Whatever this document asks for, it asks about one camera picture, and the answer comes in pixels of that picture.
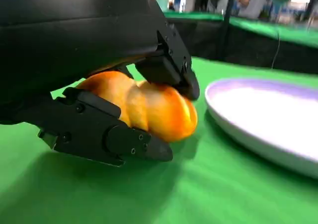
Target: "green tablecloth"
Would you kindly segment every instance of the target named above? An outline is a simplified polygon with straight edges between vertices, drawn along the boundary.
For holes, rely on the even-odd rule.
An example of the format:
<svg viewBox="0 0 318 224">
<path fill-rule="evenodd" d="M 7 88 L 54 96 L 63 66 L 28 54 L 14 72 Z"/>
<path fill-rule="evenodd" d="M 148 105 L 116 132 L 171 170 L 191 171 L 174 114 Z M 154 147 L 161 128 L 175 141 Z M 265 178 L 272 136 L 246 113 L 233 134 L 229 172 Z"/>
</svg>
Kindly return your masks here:
<svg viewBox="0 0 318 224">
<path fill-rule="evenodd" d="M 197 19 L 197 20 L 223 20 L 223 17 L 218 14 L 210 13 L 164 13 L 167 18 L 179 19 Z M 281 39 L 282 41 L 293 42 L 301 45 L 318 48 L 318 31 L 294 26 L 286 26 L 281 24 L 266 23 L 258 20 L 247 20 L 243 18 L 230 18 L 230 24 L 252 31 L 254 33 L 262 34 L 274 39 Z"/>
<path fill-rule="evenodd" d="M 318 78 L 201 59 L 193 67 L 202 93 L 195 102 L 199 123 L 192 137 L 171 144 L 170 163 L 129 160 L 115 168 L 50 152 L 31 125 L 0 126 L 0 223 L 317 224 L 318 183 L 228 139 L 206 112 L 203 94 L 225 77 L 311 87 Z"/>
</svg>

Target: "background table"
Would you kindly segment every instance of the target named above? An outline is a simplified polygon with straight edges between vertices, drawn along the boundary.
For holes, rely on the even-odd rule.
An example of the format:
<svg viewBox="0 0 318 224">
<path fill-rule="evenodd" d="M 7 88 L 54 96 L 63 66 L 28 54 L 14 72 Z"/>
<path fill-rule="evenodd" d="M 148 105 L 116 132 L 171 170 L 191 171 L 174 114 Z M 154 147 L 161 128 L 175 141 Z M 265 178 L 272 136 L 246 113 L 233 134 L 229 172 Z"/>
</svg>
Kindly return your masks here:
<svg viewBox="0 0 318 224">
<path fill-rule="evenodd" d="M 215 125 L 204 101 L 208 83 L 225 77 L 310 87 L 318 87 L 318 78 L 196 58 L 193 67 L 201 86 L 198 127 L 171 144 L 169 163 L 128 160 L 115 168 L 51 152 L 31 125 L 0 126 L 0 223 L 318 223 L 318 182 L 241 148 Z"/>
</svg>

